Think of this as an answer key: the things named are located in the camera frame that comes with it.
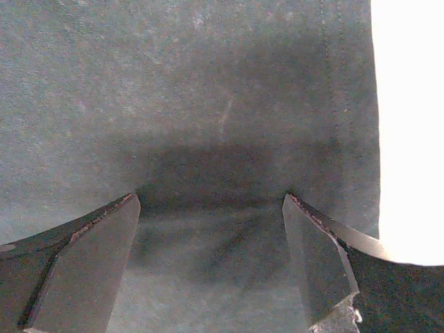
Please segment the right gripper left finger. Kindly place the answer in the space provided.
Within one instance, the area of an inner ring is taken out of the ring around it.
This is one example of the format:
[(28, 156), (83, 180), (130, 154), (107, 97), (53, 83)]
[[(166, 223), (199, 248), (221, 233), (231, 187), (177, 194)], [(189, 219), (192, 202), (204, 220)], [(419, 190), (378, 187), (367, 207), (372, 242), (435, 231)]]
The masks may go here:
[(139, 213), (138, 197), (126, 194), (1, 245), (1, 331), (105, 332)]

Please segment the black t shirt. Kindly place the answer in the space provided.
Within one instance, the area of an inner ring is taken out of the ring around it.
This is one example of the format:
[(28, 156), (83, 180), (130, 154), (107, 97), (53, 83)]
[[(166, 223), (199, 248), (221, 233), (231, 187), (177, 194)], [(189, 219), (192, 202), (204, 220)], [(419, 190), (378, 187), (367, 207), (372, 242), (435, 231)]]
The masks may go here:
[(1, 242), (135, 192), (109, 332), (305, 332), (282, 201), (378, 234), (368, 1), (2, 1)]

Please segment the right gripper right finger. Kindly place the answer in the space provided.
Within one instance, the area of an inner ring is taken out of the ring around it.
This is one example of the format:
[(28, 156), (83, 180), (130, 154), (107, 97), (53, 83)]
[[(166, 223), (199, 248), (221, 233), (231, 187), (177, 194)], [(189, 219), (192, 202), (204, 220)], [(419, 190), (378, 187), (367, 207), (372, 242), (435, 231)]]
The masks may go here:
[(443, 247), (383, 242), (287, 194), (284, 226), (310, 332), (442, 332)]

